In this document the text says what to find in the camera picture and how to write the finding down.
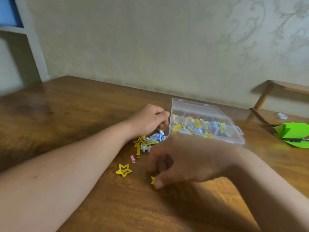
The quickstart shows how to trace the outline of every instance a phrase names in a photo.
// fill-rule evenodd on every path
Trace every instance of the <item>forearm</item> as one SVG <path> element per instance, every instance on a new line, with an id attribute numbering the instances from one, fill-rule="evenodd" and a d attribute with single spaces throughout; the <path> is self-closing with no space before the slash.
<path id="1" fill-rule="evenodd" d="M 56 231 L 130 139 L 129 129 L 119 123 L 1 173 L 1 229 Z"/>
<path id="2" fill-rule="evenodd" d="M 309 231 L 309 200 L 252 152 L 233 154 L 228 178 L 262 231 Z"/>

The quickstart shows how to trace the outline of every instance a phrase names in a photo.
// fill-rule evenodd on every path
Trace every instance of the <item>white tape roll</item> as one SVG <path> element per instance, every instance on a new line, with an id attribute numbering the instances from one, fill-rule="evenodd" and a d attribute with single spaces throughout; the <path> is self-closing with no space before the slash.
<path id="1" fill-rule="evenodd" d="M 282 113 L 278 113 L 278 114 L 277 114 L 277 117 L 280 118 L 280 119 L 282 119 L 282 120 L 286 120 L 286 119 L 288 118 L 287 115 L 282 114 Z"/>

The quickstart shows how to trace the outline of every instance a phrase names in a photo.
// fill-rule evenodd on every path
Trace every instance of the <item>small pink object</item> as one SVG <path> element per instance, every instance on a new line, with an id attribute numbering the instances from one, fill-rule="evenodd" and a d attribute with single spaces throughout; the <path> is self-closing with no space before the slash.
<path id="1" fill-rule="evenodd" d="M 135 159 L 134 159 L 134 156 L 130 156 L 131 157 L 131 161 L 133 164 L 135 164 Z"/>

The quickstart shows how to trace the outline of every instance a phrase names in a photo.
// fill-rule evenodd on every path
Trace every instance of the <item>patterned wallpaper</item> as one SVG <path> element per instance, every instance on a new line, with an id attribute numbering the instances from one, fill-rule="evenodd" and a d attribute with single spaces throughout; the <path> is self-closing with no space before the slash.
<path id="1" fill-rule="evenodd" d="M 309 86 L 309 0 L 28 2 L 51 77 L 244 108 L 266 80 Z M 309 117 L 308 102 L 275 91 L 263 108 Z"/>

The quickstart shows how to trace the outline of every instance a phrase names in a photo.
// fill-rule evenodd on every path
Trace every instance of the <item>person's right hand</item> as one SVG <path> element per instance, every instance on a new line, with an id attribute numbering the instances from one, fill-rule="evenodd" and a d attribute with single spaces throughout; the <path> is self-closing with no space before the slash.
<path id="1" fill-rule="evenodd" d="M 242 147 L 199 136 L 176 134 L 150 150 L 149 171 L 159 169 L 154 187 L 182 181 L 205 182 L 224 176 Z"/>

